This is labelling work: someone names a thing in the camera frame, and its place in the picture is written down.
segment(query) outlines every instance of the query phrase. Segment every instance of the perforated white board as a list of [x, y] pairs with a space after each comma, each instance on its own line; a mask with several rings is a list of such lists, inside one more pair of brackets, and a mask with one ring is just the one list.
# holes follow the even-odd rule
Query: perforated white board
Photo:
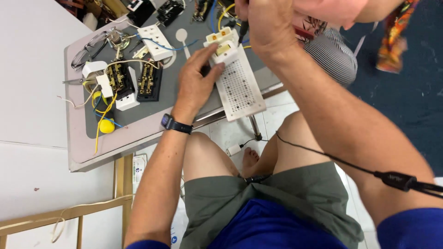
[[238, 47], [238, 57], [238, 60], [225, 68], [216, 82], [228, 121], [266, 110], [254, 72], [241, 45]]

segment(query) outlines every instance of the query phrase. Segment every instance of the white tile floor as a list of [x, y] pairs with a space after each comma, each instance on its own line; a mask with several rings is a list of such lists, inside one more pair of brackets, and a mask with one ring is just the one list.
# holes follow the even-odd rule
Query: white tile floor
[[[266, 106], [268, 109], [265, 112], [255, 115], [264, 140], [271, 138], [275, 134], [275, 131], [283, 123], [287, 115], [299, 110], [287, 91], [267, 99]], [[197, 131], [207, 134], [224, 151], [235, 144], [243, 144], [254, 137], [248, 118], [242, 118], [231, 123], [221, 120], [199, 128]], [[261, 154], [265, 143], [263, 141], [251, 141], [245, 147], [251, 147]], [[137, 154], [146, 153], [149, 158], [155, 146], [153, 145], [138, 151]], [[243, 153], [238, 153], [231, 157], [238, 169], [241, 169], [242, 156]], [[374, 223], [361, 202], [355, 182], [338, 166], [336, 168], [349, 195], [346, 212], [360, 223], [365, 235], [365, 240], [359, 244], [358, 249], [379, 249], [380, 245], [378, 244]], [[436, 180], [439, 185], [443, 186], [443, 178]]]

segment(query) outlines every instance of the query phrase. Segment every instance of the person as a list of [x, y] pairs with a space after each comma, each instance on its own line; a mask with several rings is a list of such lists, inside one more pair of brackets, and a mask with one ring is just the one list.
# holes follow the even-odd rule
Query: person
[[[166, 130], [138, 187], [126, 231], [127, 249], [169, 248], [182, 169], [189, 224], [181, 248], [357, 248], [361, 228], [346, 215], [348, 199], [330, 158], [369, 171], [397, 171], [432, 183], [426, 160], [385, 116], [342, 88], [292, 35], [291, 2], [244, 1], [254, 52], [283, 82], [300, 111], [285, 118], [261, 156], [250, 149], [243, 176], [273, 175], [247, 184], [229, 157], [206, 135]], [[199, 72], [216, 45], [197, 51], [179, 75], [171, 115], [192, 124], [224, 70]], [[377, 226], [382, 248], [438, 248], [443, 200], [403, 192], [336, 162], [356, 183]]]

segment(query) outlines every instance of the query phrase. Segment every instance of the orange patterned fabric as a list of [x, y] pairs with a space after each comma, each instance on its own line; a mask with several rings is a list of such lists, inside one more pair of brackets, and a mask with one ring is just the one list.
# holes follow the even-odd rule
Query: orange patterned fabric
[[407, 28], [409, 19], [419, 0], [406, 0], [386, 18], [385, 37], [378, 51], [377, 69], [390, 73], [400, 73], [403, 68], [401, 55], [407, 50], [406, 38], [401, 34]]

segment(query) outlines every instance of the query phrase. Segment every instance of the white power strip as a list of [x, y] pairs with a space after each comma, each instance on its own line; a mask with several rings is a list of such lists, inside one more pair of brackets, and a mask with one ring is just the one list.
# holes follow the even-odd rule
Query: white power strip
[[[233, 42], [237, 45], [237, 31], [233, 29], [232, 34]], [[237, 57], [233, 63], [226, 65], [225, 71], [216, 81], [228, 121], [266, 110], [266, 104], [242, 45], [237, 48]]]
[[[152, 39], [153, 41], [162, 45], [163, 47], [172, 49], [171, 45], [166, 40], [166, 37], [163, 35], [163, 33], [160, 31], [157, 25], [151, 25], [139, 28], [137, 29], [137, 31], [140, 37]], [[169, 58], [174, 55], [172, 50], [164, 49], [150, 40], [143, 39], [143, 42], [148, 47], [152, 59], [155, 60], [156, 62]]]

